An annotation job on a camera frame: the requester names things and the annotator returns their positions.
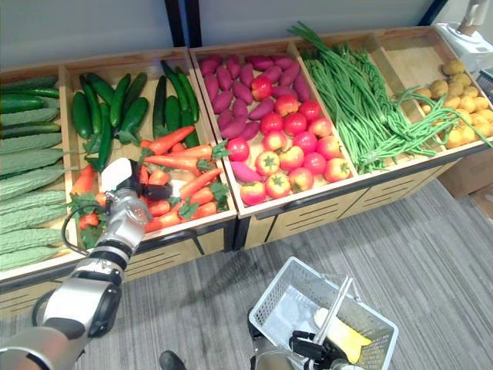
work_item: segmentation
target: plastic basket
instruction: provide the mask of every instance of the plastic basket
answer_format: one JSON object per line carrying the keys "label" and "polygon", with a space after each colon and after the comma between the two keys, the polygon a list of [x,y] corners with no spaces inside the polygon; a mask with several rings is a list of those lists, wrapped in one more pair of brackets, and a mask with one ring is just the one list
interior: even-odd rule
{"label": "plastic basket", "polygon": [[[314,313],[319,308],[329,309],[338,290],[322,274],[291,257],[253,307],[250,322],[274,345],[289,351],[294,330],[318,332]],[[362,348],[357,365],[365,370],[387,369],[397,341],[397,326],[349,294],[337,317],[371,340]]]}
{"label": "plastic basket", "polygon": [[482,69],[479,71],[478,85],[485,92],[486,96],[493,102],[493,68]]}

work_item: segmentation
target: gray carpet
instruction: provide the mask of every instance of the gray carpet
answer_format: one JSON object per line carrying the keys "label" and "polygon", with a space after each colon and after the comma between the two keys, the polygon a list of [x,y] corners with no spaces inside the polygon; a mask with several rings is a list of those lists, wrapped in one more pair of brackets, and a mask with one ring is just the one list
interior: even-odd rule
{"label": "gray carpet", "polygon": [[[434,181],[413,197],[247,252],[215,254],[125,285],[113,331],[77,369],[248,369],[247,310],[289,256],[351,274],[400,329],[391,368],[493,368],[493,226]],[[0,340],[28,325],[0,324]]]}

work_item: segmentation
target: tomato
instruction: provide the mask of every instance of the tomato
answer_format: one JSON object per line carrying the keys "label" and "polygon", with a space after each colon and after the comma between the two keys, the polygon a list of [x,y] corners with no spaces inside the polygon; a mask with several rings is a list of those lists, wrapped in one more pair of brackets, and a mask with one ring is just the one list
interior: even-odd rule
{"label": "tomato", "polygon": [[262,145],[265,150],[282,150],[287,145],[286,135],[282,131],[270,131],[263,137]]}
{"label": "tomato", "polygon": [[329,183],[347,179],[351,175],[349,164],[342,158],[333,158],[327,162],[324,177]]}
{"label": "tomato", "polygon": [[291,171],[303,165],[305,156],[299,146],[292,146],[287,151],[279,155],[280,168],[285,171]]}
{"label": "tomato", "polygon": [[267,196],[265,185],[260,181],[242,185],[240,196],[247,206],[254,206],[255,204],[262,203]]}
{"label": "tomato", "polygon": [[228,156],[230,160],[235,162],[243,162],[250,155],[250,147],[243,137],[237,137],[228,141],[226,149],[230,151],[230,155]]}
{"label": "tomato", "polygon": [[260,120],[260,132],[267,135],[269,131],[282,131],[283,117],[279,113],[268,113]]}
{"label": "tomato", "polygon": [[341,158],[342,153],[340,152],[340,144],[337,137],[329,135],[318,140],[317,153],[322,154],[326,160]]}
{"label": "tomato", "polygon": [[321,111],[322,109],[320,109],[318,103],[314,102],[313,100],[307,100],[306,102],[302,103],[300,105],[300,108],[298,109],[298,112],[303,114],[308,122],[318,118]]}
{"label": "tomato", "polygon": [[255,169],[261,176],[269,176],[279,170],[280,160],[275,152],[267,151],[259,154],[255,160]]}
{"label": "tomato", "polygon": [[314,134],[303,131],[294,137],[293,145],[299,146],[303,153],[308,154],[314,152],[317,148],[317,138]]}
{"label": "tomato", "polygon": [[314,185],[314,175],[310,170],[300,167],[292,170],[289,175],[291,190],[295,193],[309,190]]}
{"label": "tomato", "polygon": [[308,126],[308,131],[315,134],[316,137],[325,137],[332,134],[333,123],[327,118],[317,118]]}
{"label": "tomato", "polygon": [[303,167],[310,170],[314,176],[321,175],[327,167],[327,161],[319,153],[308,153],[303,161]]}
{"label": "tomato", "polygon": [[294,95],[282,95],[274,103],[274,111],[282,117],[298,111],[298,99]]}
{"label": "tomato", "polygon": [[296,136],[307,129],[307,119],[301,113],[291,113],[284,117],[284,132],[289,136]]}
{"label": "tomato", "polygon": [[272,82],[266,76],[258,76],[252,81],[253,98],[259,102],[270,96],[272,93]]}
{"label": "tomato", "polygon": [[291,191],[290,179],[284,173],[270,175],[265,182],[265,190],[273,199],[285,197]]}

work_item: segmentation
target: yellow object in basket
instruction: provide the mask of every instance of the yellow object in basket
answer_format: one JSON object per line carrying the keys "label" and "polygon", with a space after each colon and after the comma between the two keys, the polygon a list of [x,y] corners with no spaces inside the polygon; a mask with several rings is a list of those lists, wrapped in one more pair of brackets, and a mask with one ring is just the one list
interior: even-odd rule
{"label": "yellow object in basket", "polygon": [[[314,315],[315,324],[318,327],[322,326],[328,314],[329,310],[326,308],[319,308]],[[344,351],[351,364],[356,364],[360,359],[361,347],[371,343],[370,339],[365,338],[353,328],[344,324],[337,317],[335,317],[330,324],[327,337]]]}

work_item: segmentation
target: yellow potato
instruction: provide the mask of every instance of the yellow potato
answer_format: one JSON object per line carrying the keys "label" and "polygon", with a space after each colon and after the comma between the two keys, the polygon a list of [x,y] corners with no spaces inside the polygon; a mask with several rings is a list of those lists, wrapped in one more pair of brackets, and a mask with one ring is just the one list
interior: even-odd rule
{"label": "yellow potato", "polygon": [[465,71],[465,66],[462,61],[456,59],[444,64],[441,69],[444,74],[451,76],[463,73]]}
{"label": "yellow potato", "polygon": [[450,78],[450,82],[459,82],[461,83],[464,87],[470,86],[471,85],[471,79],[469,78],[468,75],[465,73],[459,73],[458,75],[453,75]]}
{"label": "yellow potato", "polygon": [[474,86],[466,86],[464,87],[464,92],[462,94],[465,96],[470,96],[471,98],[475,98],[479,95],[479,91]]}
{"label": "yellow potato", "polygon": [[462,127],[461,134],[463,144],[472,143],[477,140],[475,131],[469,126]]}
{"label": "yellow potato", "polygon": [[472,119],[472,126],[479,126],[485,123],[489,125],[489,121],[486,118],[484,118],[481,114],[472,113],[471,119]]}
{"label": "yellow potato", "polygon": [[482,109],[476,112],[477,114],[482,115],[488,121],[493,122],[493,112],[489,109]]}
{"label": "yellow potato", "polygon": [[464,91],[464,87],[459,82],[450,82],[448,84],[448,95],[449,96],[459,96]]}
{"label": "yellow potato", "polygon": [[455,110],[457,113],[459,113],[464,119],[465,119],[465,122],[460,119],[459,120],[459,124],[461,126],[465,126],[466,123],[468,124],[472,124],[472,118],[471,118],[471,115],[469,114],[469,112],[467,110],[464,110],[464,109],[461,109],[461,108],[458,108]]}
{"label": "yellow potato", "polygon": [[431,84],[430,90],[432,99],[440,99],[448,93],[448,84],[443,79],[437,79]]}
{"label": "yellow potato", "polygon": [[423,104],[421,106],[421,109],[423,110],[424,114],[429,114],[429,112],[431,112],[431,107],[428,104]]}
{"label": "yellow potato", "polygon": [[475,125],[475,129],[481,133],[484,137],[490,137],[493,133],[491,132],[490,123],[488,121],[484,121],[478,125]]}
{"label": "yellow potato", "polygon": [[473,113],[476,110],[475,101],[470,96],[465,96],[461,99],[459,108],[467,110],[469,113]]}
{"label": "yellow potato", "polygon": [[474,98],[476,110],[487,109],[489,107],[489,101],[486,98],[478,97]]}
{"label": "yellow potato", "polygon": [[444,101],[444,108],[457,109],[460,103],[461,103],[461,98],[459,98],[458,96],[449,96]]}
{"label": "yellow potato", "polygon": [[460,145],[462,145],[462,131],[460,129],[452,129],[450,135],[448,135],[445,147],[447,149],[452,149],[457,148]]}
{"label": "yellow potato", "polygon": [[422,96],[426,96],[427,98],[431,99],[431,91],[430,91],[430,89],[421,88],[421,89],[415,90],[414,92],[417,93],[417,94],[420,94]]}

